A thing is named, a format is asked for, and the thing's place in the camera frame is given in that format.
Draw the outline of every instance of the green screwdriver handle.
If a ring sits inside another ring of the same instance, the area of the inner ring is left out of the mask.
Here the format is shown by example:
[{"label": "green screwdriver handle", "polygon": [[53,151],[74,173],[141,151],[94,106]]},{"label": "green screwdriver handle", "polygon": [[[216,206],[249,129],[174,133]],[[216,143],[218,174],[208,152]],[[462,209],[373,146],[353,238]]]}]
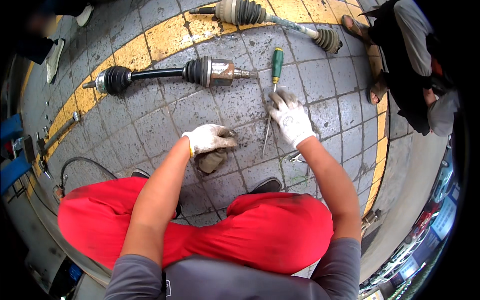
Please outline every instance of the green screwdriver handle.
[{"label": "green screwdriver handle", "polygon": [[282,73],[282,65],[283,65],[283,49],[280,47],[277,47],[273,52],[273,59],[272,59],[273,84],[277,84],[278,80],[280,79],[280,75]]}]

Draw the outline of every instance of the white work glove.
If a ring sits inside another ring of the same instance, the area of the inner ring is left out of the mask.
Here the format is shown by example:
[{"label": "white work glove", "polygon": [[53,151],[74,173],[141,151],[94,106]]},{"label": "white work glove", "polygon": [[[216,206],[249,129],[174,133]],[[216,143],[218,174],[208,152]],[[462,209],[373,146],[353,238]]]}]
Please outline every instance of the white work glove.
[{"label": "white work glove", "polygon": [[190,157],[195,154],[210,152],[217,148],[235,147],[237,141],[233,137],[221,137],[228,133],[225,126],[206,124],[195,128],[193,131],[184,132],[183,136],[190,139]]},{"label": "white work glove", "polygon": [[283,138],[294,148],[304,139],[315,136],[303,105],[294,94],[285,91],[269,93],[277,108],[268,105],[268,113],[278,123]]}]

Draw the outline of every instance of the sandal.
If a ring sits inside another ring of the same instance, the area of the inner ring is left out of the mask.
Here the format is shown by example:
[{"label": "sandal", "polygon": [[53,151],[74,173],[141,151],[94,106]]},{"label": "sandal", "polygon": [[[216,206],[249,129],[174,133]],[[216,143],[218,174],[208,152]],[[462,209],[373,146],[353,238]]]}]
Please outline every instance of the sandal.
[{"label": "sandal", "polygon": [[[377,81],[375,82],[375,84],[372,85],[370,87],[370,89],[366,90],[368,102],[372,105],[379,104],[387,91],[388,91],[387,82],[385,81],[385,78],[384,78],[384,71],[383,71],[383,69],[381,69],[380,74],[378,74]],[[378,102],[377,103],[373,103],[372,93],[374,93],[375,96],[378,97]]]},{"label": "sandal", "polygon": [[[347,22],[345,20],[346,18],[350,18],[352,20],[353,25],[352,25],[351,28],[347,27]],[[344,14],[342,16],[342,25],[345,28],[345,30],[347,31],[347,33],[350,34],[351,36],[359,38],[363,42],[365,42],[369,45],[372,44],[372,40],[370,39],[370,37],[368,35],[368,26],[367,25],[360,23],[359,21],[355,20],[354,18],[352,18],[351,16],[349,16],[347,14]]]}]

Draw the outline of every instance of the red pants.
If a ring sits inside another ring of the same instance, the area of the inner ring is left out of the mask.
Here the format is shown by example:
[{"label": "red pants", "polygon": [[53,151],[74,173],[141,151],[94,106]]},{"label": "red pants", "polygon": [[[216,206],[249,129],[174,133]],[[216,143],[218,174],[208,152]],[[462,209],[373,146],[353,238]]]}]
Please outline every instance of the red pants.
[{"label": "red pants", "polygon": [[[112,269],[137,196],[146,179],[110,180],[71,191],[60,204],[58,223],[78,251]],[[332,217],[308,194],[270,192],[238,196],[227,218],[195,227],[170,222],[163,267],[192,254],[252,268],[293,274],[317,261],[332,237]]]}]

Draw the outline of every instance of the cv axle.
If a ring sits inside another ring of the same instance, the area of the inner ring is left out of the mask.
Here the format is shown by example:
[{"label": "cv axle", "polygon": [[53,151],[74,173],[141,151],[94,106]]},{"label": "cv axle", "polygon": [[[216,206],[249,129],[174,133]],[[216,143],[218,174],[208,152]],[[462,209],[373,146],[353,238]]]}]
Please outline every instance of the cv axle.
[{"label": "cv axle", "polygon": [[342,47],[338,33],[332,29],[318,29],[317,31],[295,22],[271,15],[260,4],[249,0],[221,0],[214,7],[194,8],[190,14],[214,14],[222,22],[237,25],[261,24],[273,22],[287,28],[305,33],[313,42],[328,53],[338,53]]},{"label": "cv axle", "polygon": [[133,72],[132,70],[112,66],[100,72],[95,80],[82,85],[82,88],[96,88],[104,94],[123,92],[133,81],[146,78],[183,77],[190,83],[203,87],[232,84],[233,79],[257,79],[258,73],[235,68],[231,60],[218,60],[210,56],[191,60],[183,68],[159,69]]}]

